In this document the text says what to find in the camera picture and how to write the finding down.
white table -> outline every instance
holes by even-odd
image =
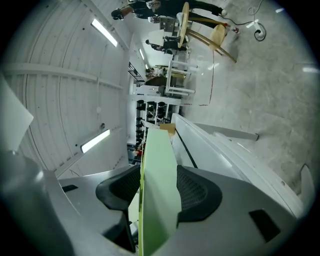
[[[189,63],[185,63],[185,62],[170,60],[168,71],[167,71],[165,93],[166,94],[185,95],[185,96],[188,96],[189,93],[194,94],[196,92],[195,90],[190,90],[190,89],[184,89],[184,88],[170,86],[172,71],[175,72],[175,73],[180,73],[180,74],[184,74],[184,75],[191,75],[191,73],[188,72],[188,71],[184,71],[184,70],[180,70],[180,69],[177,69],[177,68],[173,68],[172,67],[173,63],[181,64],[181,65],[184,65],[186,67],[194,67],[194,68],[198,67],[197,65],[193,65],[193,64],[189,64]]]
[[[171,122],[176,129],[172,147],[178,165],[194,167],[196,164],[199,169],[251,183],[296,218],[304,215],[302,201],[288,184],[250,151],[229,138],[256,140],[256,134],[195,124],[176,113]]]

cable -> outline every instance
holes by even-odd
[[[261,1],[260,1],[260,3],[259,3],[259,5],[258,5],[258,7],[256,8],[256,10],[255,10],[254,7],[249,7],[248,10],[247,10],[248,15],[253,16],[253,21],[247,21],[247,22],[244,22],[244,23],[235,23],[232,19],[223,17],[222,14],[219,14],[219,16],[221,16],[221,17],[222,17],[223,19],[225,19],[225,20],[230,20],[230,21],[232,21],[232,22],[233,22],[235,25],[237,25],[237,26],[242,26],[242,25],[245,25],[245,24],[248,24],[248,23],[254,23],[254,22],[255,22],[255,14],[259,11],[259,9],[260,9],[261,4],[262,4],[263,1],[264,1],[264,0],[261,0]],[[262,42],[263,40],[265,40],[265,38],[266,38],[266,36],[267,36],[267,30],[266,30],[266,28],[265,28],[261,23],[259,23],[259,22],[257,22],[257,23],[263,28],[263,30],[264,30],[264,37],[263,37],[262,39],[258,39],[258,38],[257,38],[256,34],[257,34],[257,33],[261,33],[261,31],[260,31],[259,29],[256,30],[253,35],[254,35],[254,38],[255,38],[258,42]]]
[[[261,27],[263,27],[264,37],[263,37],[262,39],[258,39],[258,38],[256,37],[256,34],[257,34],[257,33],[260,33],[261,31],[260,31],[260,30],[257,30],[257,31],[254,32],[254,38],[255,38],[257,41],[262,42],[263,40],[265,40],[265,38],[266,38],[266,36],[267,36],[267,31],[266,31],[265,27],[264,27],[261,23],[259,23],[259,22],[257,22],[257,23],[258,23]]]
[[[247,12],[248,12],[248,15],[251,15],[251,16],[254,17],[255,14],[259,11],[260,6],[261,6],[261,4],[262,4],[263,1],[264,1],[264,0],[261,0],[261,1],[260,1],[259,5],[258,5],[258,8],[257,8],[256,10],[254,10],[253,7],[249,7],[249,8],[248,8],[248,11],[247,11]]]
[[[71,171],[72,174],[75,173],[76,175],[78,175],[80,177],[80,175],[78,173],[76,173],[74,170],[70,169],[70,171]]]
[[[219,16],[221,16],[222,18],[224,18],[225,20],[230,20],[230,21],[232,21],[235,25],[237,25],[237,26],[241,26],[241,25],[245,25],[245,24],[248,24],[248,23],[252,23],[252,21],[248,21],[248,22],[245,22],[245,23],[240,23],[240,24],[238,24],[238,23],[235,23],[232,19],[230,19],[230,18],[226,18],[226,17],[223,17],[221,14],[219,14]]]

cardboard box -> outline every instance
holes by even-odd
[[[171,138],[176,133],[176,124],[175,123],[160,124],[160,130],[166,130],[169,133],[169,137]]]

green board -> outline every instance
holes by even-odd
[[[143,256],[150,256],[177,230],[181,198],[177,189],[177,161],[166,130],[149,129],[142,164],[144,174]]]

white paper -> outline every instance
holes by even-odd
[[[33,119],[0,74],[0,150],[17,151]]]
[[[155,125],[153,123],[146,122],[146,121],[143,121],[143,120],[141,120],[141,122],[143,123],[144,127],[153,128],[153,129],[160,129],[160,126]]]

